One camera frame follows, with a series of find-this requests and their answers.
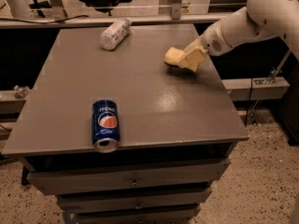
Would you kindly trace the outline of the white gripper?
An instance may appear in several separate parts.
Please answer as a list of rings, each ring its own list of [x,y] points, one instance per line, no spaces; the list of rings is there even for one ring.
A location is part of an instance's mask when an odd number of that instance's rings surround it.
[[[221,21],[216,21],[207,27],[202,36],[195,38],[184,49],[183,55],[178,59],[178,67],[195,73],[206,58],[206,51],[202,49],[202,44],[210,56],[221,56],[233,49],[222,34]]]

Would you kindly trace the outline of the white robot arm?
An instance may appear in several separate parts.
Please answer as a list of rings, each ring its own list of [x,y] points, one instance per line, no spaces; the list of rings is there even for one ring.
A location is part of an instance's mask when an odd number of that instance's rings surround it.
[[[233,14],[214,22],[178,56],[175,65],[195,72],[206,56],[221,56],[245,44],[277,36],[299,58],[299,1],[247,0]]]

